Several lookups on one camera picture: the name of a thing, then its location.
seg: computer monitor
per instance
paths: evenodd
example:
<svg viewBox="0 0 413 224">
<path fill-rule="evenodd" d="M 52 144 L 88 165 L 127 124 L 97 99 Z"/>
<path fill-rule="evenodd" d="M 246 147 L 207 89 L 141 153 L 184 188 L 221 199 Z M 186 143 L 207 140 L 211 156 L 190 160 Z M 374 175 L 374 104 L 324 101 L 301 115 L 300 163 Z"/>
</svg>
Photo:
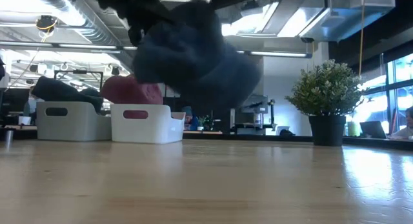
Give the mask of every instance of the computer monitor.
<svg viewBox="0 0 413 224">
<path fill-rule="evenodd" d="M 23 112 L 28 101 L 29 88 L 10 88 L 3 93 L 1 113 Z"/>
<path fill-rule="evenodd" d="M 366 121 L 364 123 L 360 123 L 360 127 L 364 134 L 369 135 L 372 138 L 387 138 L 380 121 Z"/>
</svg>

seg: ceiling light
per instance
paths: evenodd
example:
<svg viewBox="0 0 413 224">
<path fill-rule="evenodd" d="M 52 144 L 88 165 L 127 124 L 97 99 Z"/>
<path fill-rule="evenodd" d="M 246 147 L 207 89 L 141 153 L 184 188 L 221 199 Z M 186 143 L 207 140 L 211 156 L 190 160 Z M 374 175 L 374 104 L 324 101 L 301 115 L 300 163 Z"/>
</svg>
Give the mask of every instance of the ceiling light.
<svg viewBox="0 0 413 224">
<path fill-rule="evenodd" d="M 81 44 L 59 44 L 63 48 L 80 48 L 80 49 L 97 49 L 97 50 L 116 50 L 116 46 L 102 46 L 102 45 L 81 45 Z"/>
<path fill-rule="evenodd" d="M 34 46 L 34 47 L 53 47 L 51 43 L 31 43 L 31 42 L 16 42 L 16 41 L 0 41 L 3 46 Z"/>
<path fill-rule="evenodd" d="M 123 50 L 137 50 L 136 46 L 124 46 Z"/>
<path fill-rule="evenodd" d="M 301 33 L 299 33 L 300 37 L 303 37 L 308 31 L 310 31 L 312 28 L 315 27 L 316 24 L 318 24 L 327 14 L 330 13 L 330 9 L 326 8 L 315 20 L 313 20 L 306 28 L 304 28 Z"/>
<path fill-rule="evenodd" d="M 276 57 L 309 57 L 308 54 L 288 52 L 250 52 L 253 56 L 276 56 Z"/>
</svg>

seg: window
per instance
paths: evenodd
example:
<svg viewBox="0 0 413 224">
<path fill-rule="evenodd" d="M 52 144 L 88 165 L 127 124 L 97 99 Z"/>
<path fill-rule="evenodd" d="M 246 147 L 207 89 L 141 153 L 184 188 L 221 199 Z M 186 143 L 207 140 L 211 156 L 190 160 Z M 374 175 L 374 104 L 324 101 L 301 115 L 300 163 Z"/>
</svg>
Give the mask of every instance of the window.
<svg viewBox="0 0 413 224">
<path fill-rule="evenodd" d="M 386 72 L 380 66 L 374 70 L 362 73 L 363 89 L 372 89 L 386 85 Z"/>
<path fill-rule="evenodd" d="M 397 119 L 395 130 L 401 130 L 406 127 L 406 109 L 413 106 L 413 86 L 393 90 L 397 99 Z"/>
<path fill-rule="evenodd" d="M 397 83 L 413 79 L 413 54 L 388 63 L 390 83 Z"/>
<path fill-rule="evenodd" d="M 362 123 L 366 121 L 380 121 L 386 134 L 389 132 L 387 120 L 387 96 L 386 92 L 378 92 L 366 95 L 364 103 L 356 108 L 352 115 L 347 117 L 347 121 Z"/>
</svg>

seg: ceiling fixture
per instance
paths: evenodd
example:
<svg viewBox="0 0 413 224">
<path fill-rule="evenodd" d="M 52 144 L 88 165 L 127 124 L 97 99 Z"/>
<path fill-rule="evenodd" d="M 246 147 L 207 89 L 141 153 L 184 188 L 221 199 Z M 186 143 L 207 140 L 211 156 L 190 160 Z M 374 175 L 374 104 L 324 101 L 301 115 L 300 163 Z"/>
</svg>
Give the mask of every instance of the ceiling fixture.
<svg viewBox="0 0 413 224">
<path fill-rule="evenodd" d="M 33 79 L 27 79 L 27 80 L 26 80 L 26 84 L 28 84 L 28 85 L 33 85 L 33 84 L 34 84 L 34 80 L 33 80 Z"/>
<path fill-rule="evenodd" d="M 25 47 L 53 47 L 52 43 L 31 43 L 31 42 L 17 42 L 17 41 L 0 41 L 2 46 L 25 46 Z"/>
<path fill-rule="evenodd" d="M 63 48 L 80 48 L 80 49 L 99 49 L 99 50 L 116 50 L 116 46 L 101 46 L 101 45 L 82 45 L 82 44 L 59 44 Z"/>
<path fill-rule="evenodd" d="M 57 18 L 50 15 L 42 15 L 40 19 L 36 21 L 36 27 L 38 30 L 46 34 L 51 34 L 55 28 L 56 23 Z"/>
<path fill-rule="evenodd" d="M 66 64 L 66 62 L 64 62 L 61 66 L 60 66 L 60 70 L 67 70 L 69 68 L 69 66 Z"/>
<path fill-rule="evenodd" d="M 112 75 L 113 76 L 118 76 L 119 74 L 120 74 L 119 67 L 118 66 L 113 66 L 112 67 Z"/>
<path fill-rule="evenodd" d="M 38 66 L 37 65 L 30 65 L 30 67 L 29 67 L 29 71 L 31 71 L 31 72 L 37 72 L 37 69 L 38 69 Z"/>
<path fill-rule="evenodd" d="M 270 57 L 298 57 L 298 58 L 311 58 L 312 54 L 304 53 L 290 53 L 290 52 L 259 52 L 259 51 L 237 51 L 240 54 L 247 54 L 251 56 L 270 56 Z"/>
</svg>

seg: black plant pot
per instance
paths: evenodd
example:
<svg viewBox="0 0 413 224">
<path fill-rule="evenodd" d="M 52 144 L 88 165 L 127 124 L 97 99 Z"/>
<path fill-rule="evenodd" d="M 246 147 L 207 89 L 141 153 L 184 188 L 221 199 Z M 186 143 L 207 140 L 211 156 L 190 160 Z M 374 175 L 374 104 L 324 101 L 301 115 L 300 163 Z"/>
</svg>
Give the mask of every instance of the black plant pot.
<svg viewBox="0 0 413 224">
<path fill-rule="evenodd" d="M 341 147 L 343 145 L 345 116 L 310 116 L 314 145 Z"/>
</svg>

